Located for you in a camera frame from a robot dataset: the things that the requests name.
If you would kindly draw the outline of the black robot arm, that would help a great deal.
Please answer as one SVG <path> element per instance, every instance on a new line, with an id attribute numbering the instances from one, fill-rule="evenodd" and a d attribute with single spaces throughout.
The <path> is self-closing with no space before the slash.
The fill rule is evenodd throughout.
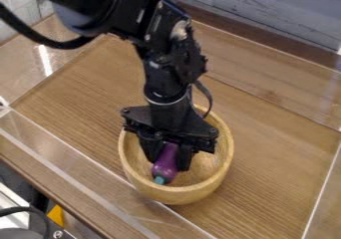
<path id="1" fill-rule="evenodd" d="M 34 42 L 78 49 L 103 34 L 133 43 L 144 61 L 144 107 L 122 109 L 125 130 L 136 133 L 150 162 L 176 145 L 176 167 L 188 171 L 194 155 L 213 153 L 218 129 L 196 111 L 192 89 L 201 88 L 206 56 L 194 38 L 190 15 L 172 0 L 49 0 L 65 26 L 79 37 L 57 41 L 37 32 L 0 3 L 0 20 Z"/>

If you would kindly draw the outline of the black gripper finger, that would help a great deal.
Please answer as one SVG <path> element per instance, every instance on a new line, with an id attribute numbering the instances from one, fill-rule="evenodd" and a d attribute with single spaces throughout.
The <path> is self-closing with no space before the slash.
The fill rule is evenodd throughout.
<path id="1" fill-rule="evenodd" d="M 189 171 L 192 159 L 201 151 L 213 153 L 213 145 L 210 143 L 208 144 L 182 143 L 178 146 L 177 169 L 180 171 Z"/>
<path id="2" fill-rule="evenodd" d="M 152 134 L 140 134 L 140 143 L 149 162 L 156 163 L 165 149 L 164 139 Z"/>

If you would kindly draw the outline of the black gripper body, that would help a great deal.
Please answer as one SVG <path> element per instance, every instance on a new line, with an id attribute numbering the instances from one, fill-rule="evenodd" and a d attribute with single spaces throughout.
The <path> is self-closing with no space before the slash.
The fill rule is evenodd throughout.
<path id="1" fill-rule="evenodd" d="M 208 144 L 216 149 L 218 129 L 205 120 L 190 101 L 170 106 L 148 105 L 121 110 L 125 130 L 152 134 L 178 145 Z"/>

